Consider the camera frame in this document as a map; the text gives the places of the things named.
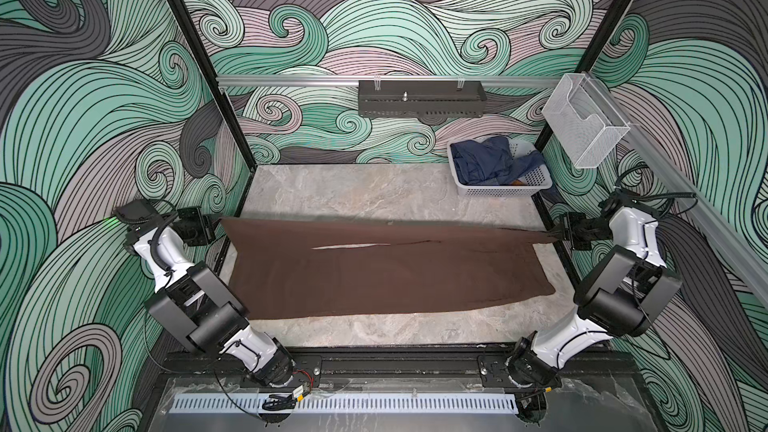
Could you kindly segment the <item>brown corduroy trousers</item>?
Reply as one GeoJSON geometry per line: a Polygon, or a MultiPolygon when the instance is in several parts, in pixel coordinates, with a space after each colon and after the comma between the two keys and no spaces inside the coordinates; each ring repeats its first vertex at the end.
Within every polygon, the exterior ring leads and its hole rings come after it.
{"type": "Polygon", "coordinates": [[[252,320],[439,313],[554,293],[539,231],[225,218],[229,281],[252,320]]]}

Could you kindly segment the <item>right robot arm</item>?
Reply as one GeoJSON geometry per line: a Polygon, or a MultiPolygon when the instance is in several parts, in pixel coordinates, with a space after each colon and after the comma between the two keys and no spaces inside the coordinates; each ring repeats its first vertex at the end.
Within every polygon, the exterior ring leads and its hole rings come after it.
{"type": "Polygon", "coordinates": [[[551,386],[566,362],[583,350],[612,338],[638,337],[652,327],[682,285],[681,276],[668,269],[656,237],[678,199],[698,203],[693,192],[640,195],[618,178],[600,202],[598,217],[576,212],[562,217],[552,231],[574,248],[587,250],[598,240],[610,240],[612,246],[577,285],[574,309],[516,344],[506,362],[514,385],[551,386]]]}

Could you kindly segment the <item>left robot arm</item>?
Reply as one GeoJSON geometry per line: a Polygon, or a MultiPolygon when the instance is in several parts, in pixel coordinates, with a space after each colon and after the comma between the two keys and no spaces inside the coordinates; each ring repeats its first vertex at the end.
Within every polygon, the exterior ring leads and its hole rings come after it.
{"type": "Polygon", "coordinates": [[[253,329],[246,306],[221,278],[184,252],[187,246],[213,243],[221,215],[205,214],[199,206],[162,212],[158,206],[164,202],[135,199],[114,210],[127,226],[124,248],[154,276],[154,292],[145,302],[148,314],[190,353],[233,356],[260,385],[290,382],[295,362],[285,347],[253,329]]]}

